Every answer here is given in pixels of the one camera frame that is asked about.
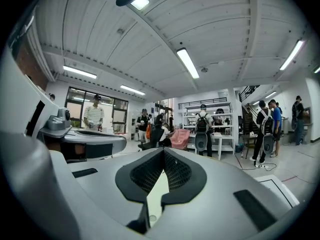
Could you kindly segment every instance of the black chair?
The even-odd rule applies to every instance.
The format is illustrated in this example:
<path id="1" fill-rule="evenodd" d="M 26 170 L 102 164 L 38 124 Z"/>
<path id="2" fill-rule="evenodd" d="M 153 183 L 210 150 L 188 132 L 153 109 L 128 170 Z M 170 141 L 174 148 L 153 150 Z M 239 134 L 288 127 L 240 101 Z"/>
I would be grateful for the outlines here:
<path id="1" fill-rule="evenodd" d="M 150 136 L 150 142 L 148 143 L 141 143 L 138 145 L 138 147 L 142 150 L 148 150 L 148 149 L 153 149 L 153 148 L 158 148 L 159 147 L 159 141 L 164 134 L 164 129 L 158 129 L 154 128 L 152 130 L 151 136 Z"/>

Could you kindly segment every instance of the pink armchair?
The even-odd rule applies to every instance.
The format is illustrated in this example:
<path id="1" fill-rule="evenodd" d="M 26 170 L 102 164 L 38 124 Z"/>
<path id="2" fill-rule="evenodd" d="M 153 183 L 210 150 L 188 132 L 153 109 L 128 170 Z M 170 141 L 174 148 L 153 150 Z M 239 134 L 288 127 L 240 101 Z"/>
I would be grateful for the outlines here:
<path id="1" fill-rule="evenodd" d="M 187 129 L 176 129 L 170 138 L 171 146 L 175 149 L 185 150 L 189 141 L 190 131 Z"/>

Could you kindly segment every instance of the shorts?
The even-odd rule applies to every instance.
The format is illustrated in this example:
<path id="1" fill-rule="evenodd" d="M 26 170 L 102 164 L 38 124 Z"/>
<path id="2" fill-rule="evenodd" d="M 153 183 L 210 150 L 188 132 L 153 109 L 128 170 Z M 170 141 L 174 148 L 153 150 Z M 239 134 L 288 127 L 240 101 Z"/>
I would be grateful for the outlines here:
<path id="1" fill-rule="evenodd" d="M 276 134 L 275 130 L 273 131 L 273 137 L 275 141 L 280 141 L 281 136 L 281 128 L 278 129 L 278 133 Z"/>

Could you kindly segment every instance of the ceiling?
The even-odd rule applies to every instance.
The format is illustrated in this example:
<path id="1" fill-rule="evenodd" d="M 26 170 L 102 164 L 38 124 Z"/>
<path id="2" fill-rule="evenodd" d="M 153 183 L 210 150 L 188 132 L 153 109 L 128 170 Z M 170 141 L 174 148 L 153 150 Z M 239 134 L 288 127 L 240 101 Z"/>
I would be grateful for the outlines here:
<path id="1" fill-rule="evenodd" d="M 141 101 L 287 81 L 319 54 L 319 40 L 292 0 L 149 0 L 141 11 L 115 0 L 40 0 L 38 42 L 58 79 Z M 304 47 L 284 71 L 298 39 Z M 176 50 L 186 48 L 200 78 Z M 68 65 L 97 75 L 66 72 Z"/>

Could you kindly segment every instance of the brick wall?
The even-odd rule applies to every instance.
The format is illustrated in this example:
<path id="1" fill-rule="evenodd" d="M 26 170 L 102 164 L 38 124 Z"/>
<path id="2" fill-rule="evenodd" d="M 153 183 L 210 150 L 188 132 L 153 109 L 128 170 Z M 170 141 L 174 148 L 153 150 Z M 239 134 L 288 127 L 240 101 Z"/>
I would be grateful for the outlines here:
<path id="1" fill-rule="evenodd" d="M 31 51 L 26 36 L 23 37 L 23 41 L 15 61 L 22 73 L 30 76 L 35 85 L 40 86 L 43 90 L 47 88 L 48 79 L 41 71 L 41 68 Z"/>

